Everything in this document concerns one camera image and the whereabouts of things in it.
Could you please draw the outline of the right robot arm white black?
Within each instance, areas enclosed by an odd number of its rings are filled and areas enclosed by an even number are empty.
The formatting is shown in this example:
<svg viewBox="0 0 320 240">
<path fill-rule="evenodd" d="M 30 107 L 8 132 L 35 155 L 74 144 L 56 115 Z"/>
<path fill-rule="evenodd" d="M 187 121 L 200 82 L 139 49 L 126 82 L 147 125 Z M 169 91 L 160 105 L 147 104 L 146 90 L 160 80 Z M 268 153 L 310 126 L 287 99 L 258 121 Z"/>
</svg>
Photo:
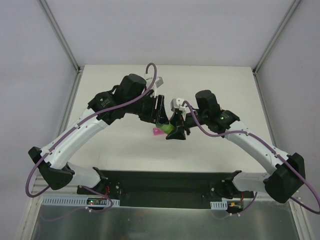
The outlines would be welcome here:
<svg viewBox="0 0 320 240">
<path fill-rule="evenodd" d="M 223 110 L 210 90 L 197 92 L 195 99 L 196 109 L 182 98 L 171 100 L 173 127 L 166 138 L 185 140 L 191 128 L 206 125 L 211 135 L 236 144 L 265 170 L 260 173 L 236 170 L 214 186 L 218 196 L 232 199 L 245 191 L 261 192 L 283 204 L 304 184 L 305 164 L 301 155 L 290 155 L 256 136 L 237 115 Z"/>
</svg>

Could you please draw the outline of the green pill bottle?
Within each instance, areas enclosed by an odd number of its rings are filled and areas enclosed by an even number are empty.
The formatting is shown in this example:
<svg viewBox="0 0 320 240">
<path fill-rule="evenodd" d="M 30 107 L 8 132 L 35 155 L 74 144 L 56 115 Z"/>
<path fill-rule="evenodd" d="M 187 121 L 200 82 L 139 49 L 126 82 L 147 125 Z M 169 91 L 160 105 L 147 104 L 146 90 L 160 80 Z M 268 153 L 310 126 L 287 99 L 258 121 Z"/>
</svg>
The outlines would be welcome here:
<svg viewBox="0 0 320 240">
<path fill-rule="evenodd" d="M 175 127 L 171 123 L 168 123 L 168 127 L 167 129 L 164 130 L 164 133 L 169 135 L 174 130 L 175 130 Z"/>
</svg>

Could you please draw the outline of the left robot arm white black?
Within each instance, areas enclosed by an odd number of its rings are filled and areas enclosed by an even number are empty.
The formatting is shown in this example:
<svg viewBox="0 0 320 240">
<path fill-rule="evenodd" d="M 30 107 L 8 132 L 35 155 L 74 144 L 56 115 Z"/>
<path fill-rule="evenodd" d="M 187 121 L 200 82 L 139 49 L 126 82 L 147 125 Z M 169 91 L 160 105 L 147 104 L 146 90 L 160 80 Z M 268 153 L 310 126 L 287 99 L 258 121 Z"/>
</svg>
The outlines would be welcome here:
<svg viewBox="0 0 320 240">
<path fill-rule="evenodd" d="M 162 84 L 161 77 L 126 75 L 111 90 L 97 93 L 78 119 L 52 143 L 42 148 L 32 147 L 28 154 L 49 188 L 59 190 L 78 185 L 88 187 L 96 195 L 102 194 L 107 182 L 102 172 L 69 160 L 94 135 L 125 114 L 137 115 L 141 121 L 155 125 L 168 124 L 164 96 L 156 94 Z"/>
</svg>

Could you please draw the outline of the pink weekly pill organizer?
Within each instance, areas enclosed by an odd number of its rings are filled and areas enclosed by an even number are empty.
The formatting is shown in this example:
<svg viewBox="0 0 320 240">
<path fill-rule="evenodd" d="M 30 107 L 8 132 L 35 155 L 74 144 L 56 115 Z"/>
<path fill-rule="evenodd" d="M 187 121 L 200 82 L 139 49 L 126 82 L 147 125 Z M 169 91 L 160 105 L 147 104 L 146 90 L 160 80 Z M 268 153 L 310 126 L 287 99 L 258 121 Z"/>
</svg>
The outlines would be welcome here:
<svg viewBox="0 0 320 240">
<path fill-rule="evenodd" d="M 153 131 L 153 135 L 154 136 L 159 136 L 159 135 L 164 135 L 165 134 L 161 129 L 159 129 L 157 127 L 154 127 L 152 129 L 152 131 Z"/>
</svg>

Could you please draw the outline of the green bottle cap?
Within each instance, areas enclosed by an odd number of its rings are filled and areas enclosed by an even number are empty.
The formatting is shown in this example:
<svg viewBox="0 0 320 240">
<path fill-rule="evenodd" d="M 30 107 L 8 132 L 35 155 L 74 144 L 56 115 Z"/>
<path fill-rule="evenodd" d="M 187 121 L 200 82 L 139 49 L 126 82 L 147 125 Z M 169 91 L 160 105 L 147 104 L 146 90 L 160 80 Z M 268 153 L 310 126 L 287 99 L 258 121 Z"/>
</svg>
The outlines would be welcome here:
<svg viewBox="0 0 320 240">
<path fill-rule="evenodd" d="M 159 123 L 156 124 L 156 127 L 162 130 L 163 132 L 165 131 L 165 129 L 167 129 L 168 126 L 169 126 L 168 124 L 159 124 Z"/>
</svg>

